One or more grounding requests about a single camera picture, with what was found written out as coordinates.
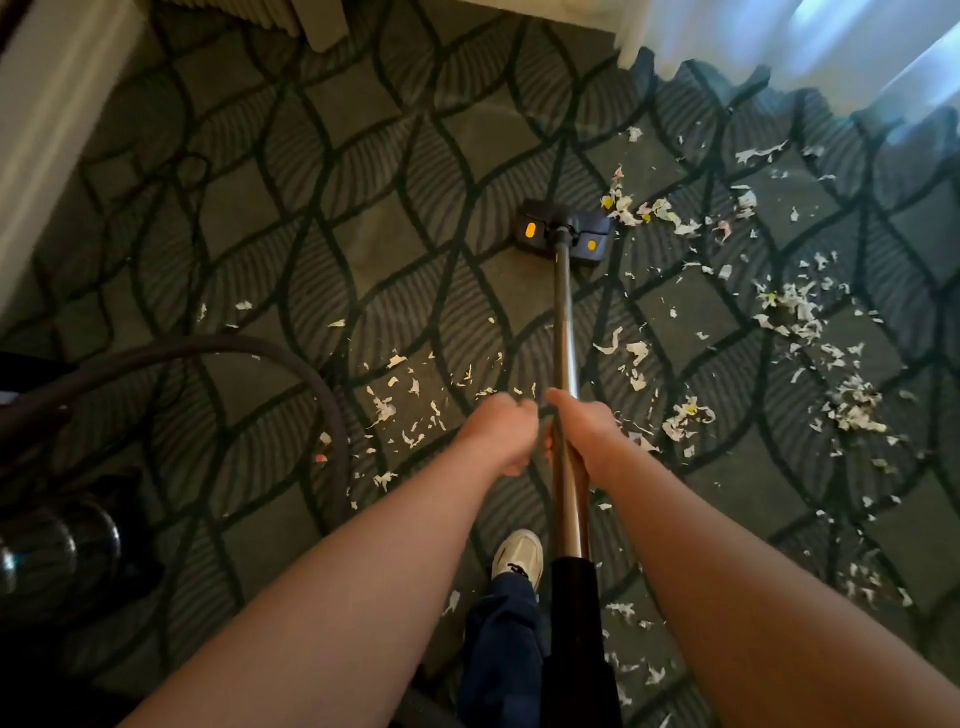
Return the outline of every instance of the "metal vacuum pipe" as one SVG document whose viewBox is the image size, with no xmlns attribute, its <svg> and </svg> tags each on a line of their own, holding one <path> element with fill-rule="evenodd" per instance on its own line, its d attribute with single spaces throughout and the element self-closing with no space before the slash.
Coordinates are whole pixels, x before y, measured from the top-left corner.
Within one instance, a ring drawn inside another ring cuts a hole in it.
<svg viewBox="0 0 960 728">
<path fill-rule="evenodd" d="M 577 384 L 577 352 L 573 339 L 573 299 L 570 292 L 570 232 L 558 228 L 554 233 L 556 271 L 554 278 L 554 378 L 558 389 L 580 398 Z M 554 466 L 553 496 L 557 509 L 557 556 L 590 557 L 587 507 L 588 485 L 578 483 L 573 467 L 574 453 L 567 446 L 557 418 L 553 424 Z"/>
</svg>

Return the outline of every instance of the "person's left hand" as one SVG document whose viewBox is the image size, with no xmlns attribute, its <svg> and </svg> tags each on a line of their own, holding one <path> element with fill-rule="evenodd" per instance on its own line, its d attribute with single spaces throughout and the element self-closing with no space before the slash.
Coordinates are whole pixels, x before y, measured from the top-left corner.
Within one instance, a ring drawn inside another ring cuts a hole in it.
<svg viewBox="0 0 960 728">
<path fill-rule="evenodd" d="M 469 416 L 455 442 L 483 445 L 504 475 L 520 475 L 537 444 L 540 417 L 532 400 L 516 401 L 508 394 L 487 397 Z"/>
</svg>

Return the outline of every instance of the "white curtain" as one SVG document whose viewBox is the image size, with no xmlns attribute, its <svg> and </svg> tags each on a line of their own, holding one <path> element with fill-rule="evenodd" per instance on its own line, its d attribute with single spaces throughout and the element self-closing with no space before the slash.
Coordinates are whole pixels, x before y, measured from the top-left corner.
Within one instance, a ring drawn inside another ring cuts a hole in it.
<svg viewBox="0 0 960 728">
<path fill-rule="evenodd" d="M 837 113 L 960 106 L 960 0 L 624 0 L 616 45 L 622 68 L 650 48 L 667 80 L 689 59 L 734 84 L 768 65 L 771 86 L 819 88 Z"/>
</svg>

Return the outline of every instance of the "vacuum wand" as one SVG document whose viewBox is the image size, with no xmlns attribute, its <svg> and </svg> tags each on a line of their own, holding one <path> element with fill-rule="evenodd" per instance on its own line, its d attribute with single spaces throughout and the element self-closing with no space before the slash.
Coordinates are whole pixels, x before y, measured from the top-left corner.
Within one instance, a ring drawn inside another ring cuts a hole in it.
<svg viewBox="0 0 960 728">
<path fill-rule="evenodd" d="M 564 389 L 579 399 L 577 383 L 577 352 L 573 339 L 573 297 L 570 292 L 570 243 L 567 228 L 552 233 L 556 253 L 554 295 L 554 376 L 558 389 Z M 553 424 L 553 494 L 557 509 L 557 555 L 590 558 L 588 531 L 588 487 L 577 482 L 574 454 L 567 445 L 560 418 Z"/>
<path fill-rule="evenodd" d="M 602 261 L 612 233 L 612 220 L 602 210 L 575 210 L 527 200 L 516 218 L 517 244 L 554 258 L 554 386 L 578 399 L 570 265 L 596 265 Z M 590 561 L 589 481 L 586 471 L 575 467 L 579 457 L 564 437 L 560 418 L 555 418 L 556 557 L 550 568 L 553 628 L 551 654 L 543 663 L 540 726 L 620 728 L 623 722 L 616 677 L 604 659 L 597 569 Z"/>
</svg>

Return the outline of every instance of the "forearm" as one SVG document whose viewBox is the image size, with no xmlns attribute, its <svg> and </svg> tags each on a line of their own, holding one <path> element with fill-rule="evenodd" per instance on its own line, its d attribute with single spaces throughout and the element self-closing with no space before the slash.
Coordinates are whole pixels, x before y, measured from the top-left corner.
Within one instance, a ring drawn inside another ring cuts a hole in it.
<svg viewBox="0 0 960 728">
<path fill-rule="evenodd" d="M 454 443 L 301 557 L 126 725 L 386 725 L 495 467 Z"/>
<path fill-rule="evenodd" d="M 594 453 L 671 632 L 730 725 L 960 725 L 956 689 L 648 453 Z"/>
</svg>

